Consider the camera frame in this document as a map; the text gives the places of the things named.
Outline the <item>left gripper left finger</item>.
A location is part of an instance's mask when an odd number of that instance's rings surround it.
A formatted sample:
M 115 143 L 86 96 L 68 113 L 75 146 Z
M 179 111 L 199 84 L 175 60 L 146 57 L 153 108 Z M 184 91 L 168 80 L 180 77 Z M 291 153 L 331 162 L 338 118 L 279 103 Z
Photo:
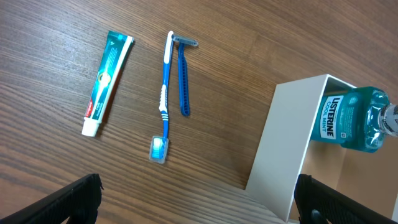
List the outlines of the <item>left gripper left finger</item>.
M 88 174 L 22 210 L 1 219 L 2 224 L 94 224 L 103 186 L 98 174 Z

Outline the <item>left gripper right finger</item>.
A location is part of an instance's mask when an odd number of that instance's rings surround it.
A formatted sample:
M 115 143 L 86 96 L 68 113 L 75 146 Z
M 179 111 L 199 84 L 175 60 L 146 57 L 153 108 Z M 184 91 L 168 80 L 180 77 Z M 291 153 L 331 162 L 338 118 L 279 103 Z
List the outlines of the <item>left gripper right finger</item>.
M 294 199 L 303 224 L 397 224 L 307 174 L 298 176 Z

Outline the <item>blue mouthwash bottle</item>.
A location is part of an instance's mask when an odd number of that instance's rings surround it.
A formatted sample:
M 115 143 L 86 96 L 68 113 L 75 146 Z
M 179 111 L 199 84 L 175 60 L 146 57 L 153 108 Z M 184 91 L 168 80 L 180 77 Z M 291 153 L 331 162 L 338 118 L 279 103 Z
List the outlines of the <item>blue mouthwash bottle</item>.
M 397 105 L 385 91 L 367 86 L 324 95 L 310 139 L 373 153 L 386 136 L 397 136 Z

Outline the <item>blue white toothbrush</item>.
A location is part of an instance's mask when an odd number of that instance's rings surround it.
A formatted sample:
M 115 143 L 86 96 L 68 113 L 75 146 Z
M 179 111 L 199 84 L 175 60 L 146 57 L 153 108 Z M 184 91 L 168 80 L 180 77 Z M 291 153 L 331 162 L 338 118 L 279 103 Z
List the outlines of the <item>blue white toothbrush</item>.
M 154 136 L 150 146 L 149 159 L 159 164 L 163 164 L 165 162 L 169 144 L 169 112 L 167 106 L 167 95 L 171 68 L 172 47 L 174 44 L 173 36 L 174 32 L 172 30 L 169 31 L 165 42 L 163 57 L 162 88 L 159 101 L 159 111 L 163 121 L 163 134 L 161 136 Z

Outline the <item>teal toothpaste tube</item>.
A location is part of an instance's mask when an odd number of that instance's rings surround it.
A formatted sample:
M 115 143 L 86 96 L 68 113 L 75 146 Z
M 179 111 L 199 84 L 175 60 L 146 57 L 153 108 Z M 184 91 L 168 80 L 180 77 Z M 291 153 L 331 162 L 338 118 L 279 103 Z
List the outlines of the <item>teal toothpaste tube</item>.
M 130 35 L 113 31 L 108 32 L 93 91 L 85 112 L 82 135 L 96 136 L 103 121 L 114 84 L 133 42 L 134 38 Z

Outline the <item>blue disposable razor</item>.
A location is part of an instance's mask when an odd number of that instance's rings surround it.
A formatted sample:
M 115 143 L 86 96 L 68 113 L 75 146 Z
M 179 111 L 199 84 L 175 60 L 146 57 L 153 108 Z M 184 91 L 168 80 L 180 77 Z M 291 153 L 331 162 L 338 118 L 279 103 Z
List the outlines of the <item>blue disposable razor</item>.
M 185 58 L 185 47 L 197 47 L 198 42 L 195 39 L 183 37 L 181 35 L 173 35 L 172 40 L 178 43 L 178 84 L 179 84 L 179 97 L 180 97 L 180 111 L 183 116 L 190 115 L 190 100 L 188 89 L 188 72 L 187 61 Z

